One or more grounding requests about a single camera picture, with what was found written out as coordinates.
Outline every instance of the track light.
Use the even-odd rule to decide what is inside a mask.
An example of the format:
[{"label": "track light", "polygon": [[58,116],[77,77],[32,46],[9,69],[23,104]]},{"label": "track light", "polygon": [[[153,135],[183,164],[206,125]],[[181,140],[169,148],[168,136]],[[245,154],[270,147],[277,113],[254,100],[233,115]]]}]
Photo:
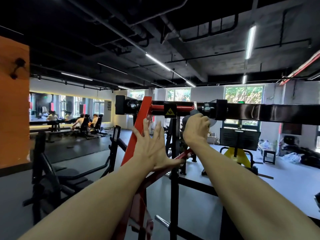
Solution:
[{"label": "track light", "polygon": [[194,85],[193,83],[191,83],[190,81],[186,81],[187,84],[189,84],[191,87],[196,87],[196,85]]},{"label": "track light", "polygon": [[118,86],[118,88],[123,88],[123,89],[126,89],[126,90],[131,90],[131,91],[133,91],[133,89],[127,88],[127,87],[123,87],[123,86]]},{"label": "track light", "polygon": [[104,66],[104,67],[110,68],[110,69],[112,69],[112,70],[115,70],[115,71],[117,71],[117,72],[121,72],[121,73],[124,73],[124,74],[128,75],[128,73],[126,73],[126,72],[119,71],[119,70],[114,69],[114,68],[112,68],[112,67],[109,67],[109,66],[107,66],[107,65],[104,65],[104,64],[101,64],[101,63],[98,63],[98,64],[99,64],[99,65],[102,65],[102,66]]},{"label": "track light", "polygon": [[158,84],[155,84],[155,83],[153,83],[153,82],[150,82],[150,83],[153,84],[153,85],[156,85],[156,86],[158,86],[158,87],[165,88],[165,87],[160,86],[160,85],[158,85]]},{"label": "track light", "polygon": [[73,77],[81,78],[81,79],[84,79],[84,80],[92,81],[92,79],[85,78],[85,77],[82,77],[82,76],[76,76],[76,75],[72,75],[72,74],[68,74],[68,73],[63,73],[63,72],[61,72],[61,74],[67,75],[67,76],[73,76]]},{"label": "track light", "polygon": [[249,29],[249,37],[248,37],[248,44],[247,44],[247,50],[245,53],[245,59],[248,60],[252,53],[252,48],[254,46],[254,35],[256,33],[257,26],[252,26]]},{"label": "track light", "polygon": [[155,63],[157,63],[158,65],[160,65],[160,66],[162,66],[163,68],[165,68],[166,70],[171,71],[171,69],[170,69],[169,67],[167,67],[165,64],[163,64],[163,63],[161,63],[160,61],[158,61],[156,58],[150,56],[148,53],[146,53],[146,56],[147,56],[149,59],[153,60],[153,61],[154,61]]},{"label": "track light", "polygon": [[246,82],[247,82],[247,75],[243,75],[242,84],[246,84]]}]

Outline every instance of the right hand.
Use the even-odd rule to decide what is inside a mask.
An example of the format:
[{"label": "right hand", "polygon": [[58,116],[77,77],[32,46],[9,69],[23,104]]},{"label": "right hand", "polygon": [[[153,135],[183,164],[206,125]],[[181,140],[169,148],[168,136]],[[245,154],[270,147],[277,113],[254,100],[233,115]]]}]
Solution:
[{"label": "right hand", "polygon": [[202,113],[190,116],[183,132],[183,139],[186,144],[192,147],[194,142],[207,141],[209,126],[210,121],[208,116],[203,116]]}]

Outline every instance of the orange wall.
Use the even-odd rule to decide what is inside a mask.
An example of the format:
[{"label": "orange wall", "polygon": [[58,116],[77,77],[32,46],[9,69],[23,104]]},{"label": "orange wall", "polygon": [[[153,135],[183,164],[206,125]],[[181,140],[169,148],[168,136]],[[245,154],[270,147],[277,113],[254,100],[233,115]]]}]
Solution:
[{"label": "orange wall", "polygon": [[[17,58],[26,61],[13,80]],[[29,140],[29,47],[0,36],[0,168],[27,163]]]}]

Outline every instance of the black ceiling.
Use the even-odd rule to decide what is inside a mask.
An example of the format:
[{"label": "black ceiling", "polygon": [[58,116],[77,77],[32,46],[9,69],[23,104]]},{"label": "black ceiling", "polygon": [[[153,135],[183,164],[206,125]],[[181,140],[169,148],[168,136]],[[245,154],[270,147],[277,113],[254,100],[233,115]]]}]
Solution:
[{"label": "black ceiling", "polygon": [[[144,52],[205,86],[240,83],[244,72],[249,83],[276,82],[319,49],[320,0],[6,1],[0,35],[30,46],[31,74],[112,89],[154,87],[150,82],[187,86]],[[254,50],[246,64],[253,23]],[[299,76],[319,68],[316,62]]]}]

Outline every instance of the weight machine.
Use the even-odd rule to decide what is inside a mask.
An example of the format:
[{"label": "weight machine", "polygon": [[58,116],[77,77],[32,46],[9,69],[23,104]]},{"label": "weight machine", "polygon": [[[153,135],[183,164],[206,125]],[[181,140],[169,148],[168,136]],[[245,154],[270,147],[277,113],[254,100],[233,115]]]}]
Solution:
[{"label": "weight machine", "polygon": [[[117,115],[133,114],[136,116],[135,128],[143,133],[143,119],[151,120],[151,116],[171,116],[172,120],[172,158],[188,158],[192,151],[186,150],[179,154],[180,148],[180,117],[190,114],[197,109],[204,116],[215,120],[256,120],[268,122],[286,122],[294,124],[320,125],[318,120],[319,104],[230,104],[227,100],[218,99],[215,102],[167,102],[152,101],[145,96],[142,101],[127,96],[116,96],[115,113]],[[133,156],[137,138],[131,135],[122,164],[125,164]],[[201,239],[194,234],[178,226],[179,209],[179,185],[184,185],[214,196],[218,196],[214,187],[198,183],[183,177],[179,177],[177,168],[163,169],[154,172],[142,182],[133,198],[132,204],[127,208],[119,222],[112,239],[124,239],[129,218],[134,221],[131,226],[138,229],[138,240],[150,239],[153,230],[153,222],[146,209],[146,188],[164,176],[171,170],[171,212],[170,223],[156,216],[155,219],[170,231],[170,240],[176,240],[177,236],[185,239]],[[223,208],[220,239],[243,239],[226,210]]]}]

